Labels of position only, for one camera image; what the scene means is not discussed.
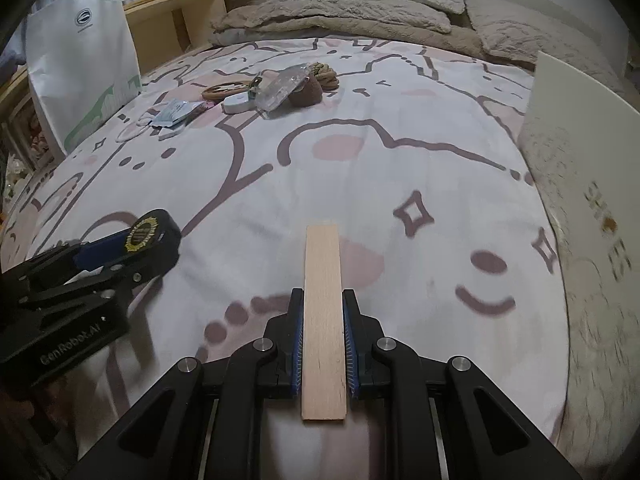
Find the clear plastic case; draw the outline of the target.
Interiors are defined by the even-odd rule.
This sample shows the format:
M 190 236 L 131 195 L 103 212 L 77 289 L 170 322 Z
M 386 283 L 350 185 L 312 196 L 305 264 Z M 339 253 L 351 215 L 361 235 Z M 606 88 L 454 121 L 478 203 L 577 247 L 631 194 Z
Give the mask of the clear plastic case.
M 311 67 L 308 64 L 297 64 L 281 70 L 270 84 L 256 91 L 255 105 L 258 110 L 266 113 L 276 110 L 308 80 L 310 72 Z

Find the left quilted beige pillow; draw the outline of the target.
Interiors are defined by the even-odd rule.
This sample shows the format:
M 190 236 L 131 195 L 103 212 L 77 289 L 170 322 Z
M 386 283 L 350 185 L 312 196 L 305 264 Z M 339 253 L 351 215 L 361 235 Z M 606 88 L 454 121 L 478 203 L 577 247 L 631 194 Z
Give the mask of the left quilted beige pillow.
M 451 32 L 451 23 L 444 12 L 411 0 L 266 0 L 261 4 L 239 6 L 210 22 L 215 32 L 222 32 L 294 18 L 351 18 L 425 28 L 441 34 Z

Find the quilted beige pillow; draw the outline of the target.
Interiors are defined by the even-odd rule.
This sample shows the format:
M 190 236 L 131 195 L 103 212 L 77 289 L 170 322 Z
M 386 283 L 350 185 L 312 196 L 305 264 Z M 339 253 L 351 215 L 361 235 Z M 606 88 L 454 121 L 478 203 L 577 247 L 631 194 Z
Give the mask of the quilted beige pillow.
M 538 53 L 544 52 L 624 95 L 620 78 L 605 55 L 579 30 L 504 0 L 466 0 L 466 10 L 472 29 L 490 56 L 535 65 Z
M 222 32 L 294 18 L 351 18 L 425 28 L 441 34 L 451 32 L 451 23 L 444 12 L 411 0 L 266 0 L 261 4 L 239 6 L 210 22 L 215 32 Z

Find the wooden bedside shelf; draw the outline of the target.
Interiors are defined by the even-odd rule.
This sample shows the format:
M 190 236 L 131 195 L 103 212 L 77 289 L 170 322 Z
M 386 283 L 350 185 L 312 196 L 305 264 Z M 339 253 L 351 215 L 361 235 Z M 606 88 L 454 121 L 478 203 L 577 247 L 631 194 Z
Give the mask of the wooden bedside shelf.
M 207 46 L 210 21 L 238 6 L 264 0 L 139 0 L 125 14 L 143 75 L 190 50 Z M 47 159 L 29 148 L 23 110 L 30 100 L 27 68 L 22 66 L 1 87 L 1 160 L 14 154 L 29 170 Z

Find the white storage box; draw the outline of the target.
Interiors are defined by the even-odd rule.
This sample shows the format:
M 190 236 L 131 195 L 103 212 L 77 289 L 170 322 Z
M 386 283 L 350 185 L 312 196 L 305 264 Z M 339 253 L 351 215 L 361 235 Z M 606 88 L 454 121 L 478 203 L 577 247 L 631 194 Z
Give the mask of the white storage box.
M 608 466 L 639 428 L 639 113 L 541 53 L 518 147 L 565 288 L 570 364 L 559 446 L 579 468 Z

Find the round panda cork coaster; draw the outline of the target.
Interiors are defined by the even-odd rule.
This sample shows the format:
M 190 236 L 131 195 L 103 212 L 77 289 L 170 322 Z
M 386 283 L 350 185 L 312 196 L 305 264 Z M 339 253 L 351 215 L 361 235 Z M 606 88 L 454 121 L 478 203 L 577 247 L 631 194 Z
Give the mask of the round panda cork coaster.
M 205 101 L 220 102 L 228 96 L 247 91 L 250 86 L 243 81 L 229 81 L 223 84 L 215 84 L 201 92 L 202 99 Z

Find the cartoon bunny bedsheet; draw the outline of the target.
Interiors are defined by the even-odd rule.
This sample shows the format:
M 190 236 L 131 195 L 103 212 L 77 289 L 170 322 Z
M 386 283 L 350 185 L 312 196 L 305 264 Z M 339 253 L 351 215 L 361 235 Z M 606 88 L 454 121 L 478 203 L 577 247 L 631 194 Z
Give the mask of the cartoon bunny bedsheet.
M 215 84 L 326 63 L 340 88 L 271 113 Z M 260 335 L 303 284 L 306 229 L 340 231 L 342 282 L 362 312 L 421 356 L 474 361 L 553 434 L 567 380 L 555 239 L 516 147 L 533 77 L 386 40 L 256 41 L 183 55 L 137 99 L 32 179 L 1 249 L 14 266 L 66 240 L 96 240 L 163 208 L 180 258 L 129 309 L 127 336 L 70 375 L 86 452 L 183 356 L 214 360 Z M 205 110 L 165 141 L 172 100 Z

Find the black round tin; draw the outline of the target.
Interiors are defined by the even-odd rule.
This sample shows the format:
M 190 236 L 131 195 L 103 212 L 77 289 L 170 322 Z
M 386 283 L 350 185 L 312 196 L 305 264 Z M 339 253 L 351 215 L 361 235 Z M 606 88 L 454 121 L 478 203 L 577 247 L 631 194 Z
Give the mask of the black round tin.
M 165 209 L 149 211 L 126 236 L 119 260 L 122 273 L 135 285 L 164 276 L 178 262 L 181 239 L 180 228 Z

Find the white tote bag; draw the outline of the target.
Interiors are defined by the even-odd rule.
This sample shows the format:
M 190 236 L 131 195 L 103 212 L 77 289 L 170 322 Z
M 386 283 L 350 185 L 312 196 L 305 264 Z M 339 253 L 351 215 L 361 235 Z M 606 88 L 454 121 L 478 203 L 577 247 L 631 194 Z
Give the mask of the white tote bag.
M 58 162 L 141 91 L 130 1 L 54 0 L 28 17 L 29 89 Z

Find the white medicine pouch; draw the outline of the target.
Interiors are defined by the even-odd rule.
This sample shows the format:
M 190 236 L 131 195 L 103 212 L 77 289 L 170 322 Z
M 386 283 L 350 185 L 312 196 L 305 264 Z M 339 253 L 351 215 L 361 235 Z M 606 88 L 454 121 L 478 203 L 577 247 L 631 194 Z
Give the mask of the white medicine pouch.
M 150 122 L 153 128 L 172 128 L 194 114 L 205 110 L 203 101 L 172 100 Z

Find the beige folded blanket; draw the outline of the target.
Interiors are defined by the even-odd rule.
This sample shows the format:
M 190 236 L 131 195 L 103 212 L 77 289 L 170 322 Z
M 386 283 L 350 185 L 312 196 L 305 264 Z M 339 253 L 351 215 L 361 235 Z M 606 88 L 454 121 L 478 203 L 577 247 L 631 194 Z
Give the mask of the beige folded blanket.
M 210 23 L 209 42 L 214 46 L 228 46 L 241 41 L 255 41 L 258 39 L 280 39 L 293 37 L 299 32 L 309 32 L 311 29 L 324 29 L 329 32 L 340 32 L 345 35 L 366 36 L 378 39 L 397 40 L 423 44 L 427 47 L 447 50 L 457 54 L 472 56 L 487 61 L 514 63 L 533 70 L 535 65 L 511 62 L 503 58 L 494 58 L 487 54 L 482 40 L 472 29 L 451 23 L 451 32 L 441 34 L 425 28 L 406 25 L 389 25 L 366 20 L 352 20 L 351 18 L 294 18 L 282 23 L 271 23 L 256 28 L 229 28 L 222 32 L 215 32 Z

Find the green clip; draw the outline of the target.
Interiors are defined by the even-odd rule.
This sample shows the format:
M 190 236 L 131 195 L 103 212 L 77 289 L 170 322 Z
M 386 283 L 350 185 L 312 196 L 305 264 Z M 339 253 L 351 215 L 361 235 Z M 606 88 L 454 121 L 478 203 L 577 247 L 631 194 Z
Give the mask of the green clip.
M 256 75 L 247 86 L 247 94 L 252 102 L 256 102 L 262 95 L 262 75 Z

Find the long wooden block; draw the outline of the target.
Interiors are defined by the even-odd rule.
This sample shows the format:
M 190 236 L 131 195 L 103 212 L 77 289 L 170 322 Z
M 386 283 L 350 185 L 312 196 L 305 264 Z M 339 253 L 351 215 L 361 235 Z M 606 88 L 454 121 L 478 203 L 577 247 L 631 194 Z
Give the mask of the long wooden block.
M 341 422 L 347 414 L 342 291 L 337 226 L 308 226 L 300 390 L 305 422 Z

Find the right quilted beige pillow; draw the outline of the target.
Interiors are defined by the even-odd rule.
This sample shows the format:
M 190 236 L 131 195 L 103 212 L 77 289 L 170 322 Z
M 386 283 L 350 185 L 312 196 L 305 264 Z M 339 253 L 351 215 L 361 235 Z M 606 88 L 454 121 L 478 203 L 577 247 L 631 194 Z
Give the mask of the right quilted beige pillow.
M 504 0 L 466 0 L 466 10 L 472 29 L 490 56 L 535 65 L 538 53 L 544 52 L 624 95 L 620 78 L 605 55 L 579 30 Z

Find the brown tape roll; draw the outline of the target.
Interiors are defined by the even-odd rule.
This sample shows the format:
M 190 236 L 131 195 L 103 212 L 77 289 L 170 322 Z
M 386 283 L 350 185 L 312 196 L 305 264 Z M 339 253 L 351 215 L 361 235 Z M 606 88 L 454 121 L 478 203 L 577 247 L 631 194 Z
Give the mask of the brown tape roll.
M 308 76 L 289 96 L 292 107 L 308 107 L 322 101 L 322 87 L 315 76 Z

